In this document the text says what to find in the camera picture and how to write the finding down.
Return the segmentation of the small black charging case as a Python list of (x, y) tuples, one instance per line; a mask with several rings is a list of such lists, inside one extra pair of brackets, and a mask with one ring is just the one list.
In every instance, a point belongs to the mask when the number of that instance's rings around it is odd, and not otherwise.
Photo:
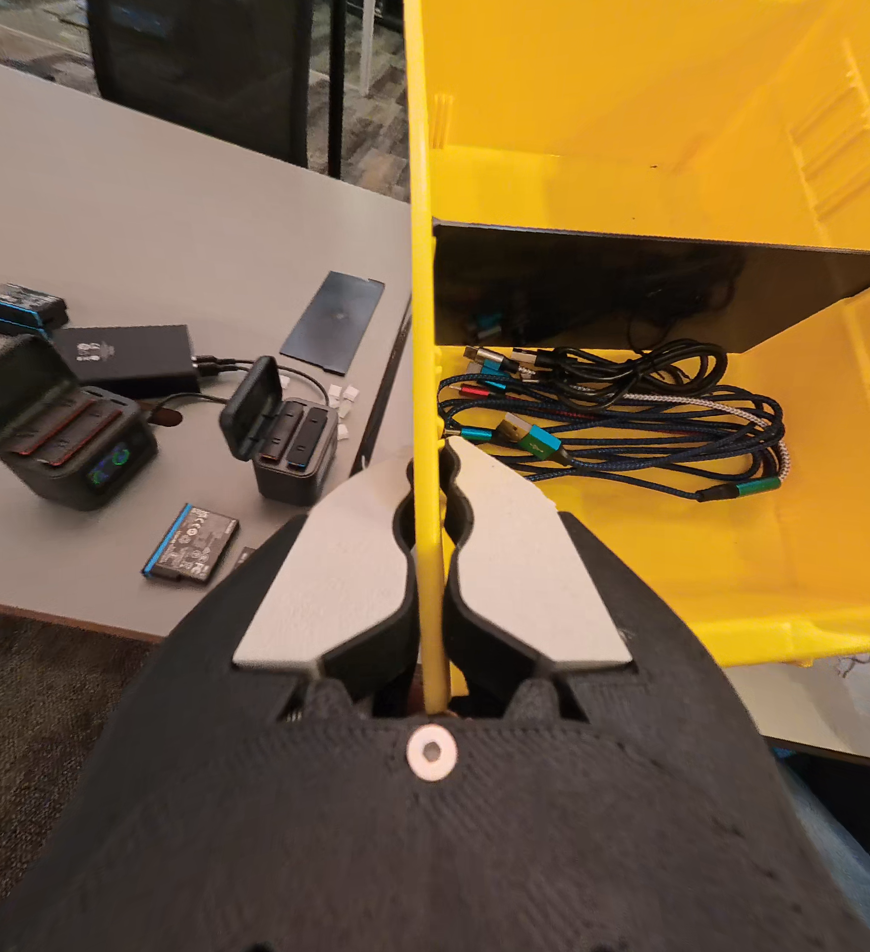
[(337, 410), (287, 396), (276, 360), (251, 363), (224, 405), (219, 425), (230, 454), (253, 467), (259, 494), (288, 506), (314, 506), (322, 495), (339, 442)]

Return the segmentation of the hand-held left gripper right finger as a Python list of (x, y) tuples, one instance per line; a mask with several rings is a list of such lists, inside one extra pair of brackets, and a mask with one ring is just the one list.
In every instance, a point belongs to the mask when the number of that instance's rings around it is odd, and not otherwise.
[(464, 676), (461, 713), (503, 713), (532, 680), (556, 703), (578, 676), (635, 675), (636, 661), (556, 504), (463, 437), (440, 461), (453, 551), (442, 639)]

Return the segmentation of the black flat card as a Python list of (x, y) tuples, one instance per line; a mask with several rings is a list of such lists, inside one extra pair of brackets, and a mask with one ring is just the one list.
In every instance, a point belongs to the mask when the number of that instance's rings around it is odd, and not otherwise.
[(383, 291), (380, 281), (329, 271), (286, 338), (281, 355), (345, 376)]

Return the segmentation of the person's jeans leg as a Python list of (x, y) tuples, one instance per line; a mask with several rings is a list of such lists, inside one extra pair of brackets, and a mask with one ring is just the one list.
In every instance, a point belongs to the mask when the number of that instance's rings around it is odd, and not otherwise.
[(773, 746), (772, 753), (870, 857), (870, 758), (808, 746)]

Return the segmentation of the yellow plastic bin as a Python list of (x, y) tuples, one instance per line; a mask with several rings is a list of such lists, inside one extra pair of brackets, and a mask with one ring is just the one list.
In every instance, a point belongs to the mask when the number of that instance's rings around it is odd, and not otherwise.
[(870, 654), (870, 289), (748, 351), (440, 345), (436, 223), (870, 250), (870, 2), (405, 2), (426, 680), (460, 436), (722, 667)]

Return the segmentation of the black bin divider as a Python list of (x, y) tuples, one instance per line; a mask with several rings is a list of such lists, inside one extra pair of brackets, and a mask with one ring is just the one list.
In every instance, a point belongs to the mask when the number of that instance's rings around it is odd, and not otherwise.
[(437, 344), (750, 350), (870, 289), (870, 250), (436, 223)]

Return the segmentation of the black mesh chair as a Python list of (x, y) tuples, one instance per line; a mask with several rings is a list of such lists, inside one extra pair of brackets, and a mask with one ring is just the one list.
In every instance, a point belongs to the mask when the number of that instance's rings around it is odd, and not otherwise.
[(101, 97), (308, 166), (312, 1), (88, 1)]

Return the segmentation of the cluster of white plastic clips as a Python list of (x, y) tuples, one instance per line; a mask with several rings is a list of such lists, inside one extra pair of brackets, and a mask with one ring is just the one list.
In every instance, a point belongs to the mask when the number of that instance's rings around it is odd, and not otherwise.
[(309, 385), (321, 395), (326, 405), (338, 413), (337, 435), (339, 441), (344, 442), (350, 439), (351, 433), (347, 420), (359, 396), (359, 390), (356, 387), (344, 387), (337, 384), (325, 385), (316, 377), (289, 366), (280, 367), (278, 375), (283, 387), (289, 386), (290, 381), (295, 380)]

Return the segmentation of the black power bank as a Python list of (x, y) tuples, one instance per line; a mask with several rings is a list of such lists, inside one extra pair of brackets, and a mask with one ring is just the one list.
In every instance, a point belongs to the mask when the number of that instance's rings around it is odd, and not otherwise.
[(84, 387), (134, 400), (202, 390), (186, 325), (64, 327), (51, 342)]

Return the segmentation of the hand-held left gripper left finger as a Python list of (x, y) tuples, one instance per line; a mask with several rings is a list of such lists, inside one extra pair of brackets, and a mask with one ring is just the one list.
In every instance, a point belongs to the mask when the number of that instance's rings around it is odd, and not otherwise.
[(232, 656), (288, 697), (338, 683), (370, 715), (406, 715), (419, 653), (412, 463), (371, 464), (306, 516)]

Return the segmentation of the large black charging case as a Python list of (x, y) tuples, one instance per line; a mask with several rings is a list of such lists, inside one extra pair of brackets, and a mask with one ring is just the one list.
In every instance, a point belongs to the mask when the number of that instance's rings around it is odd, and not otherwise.
[(39, 338), (15, 337), (0, 348), (0, 462), (35, 495), (95, 511), (157, 455), (136, 401), (84, 385)]

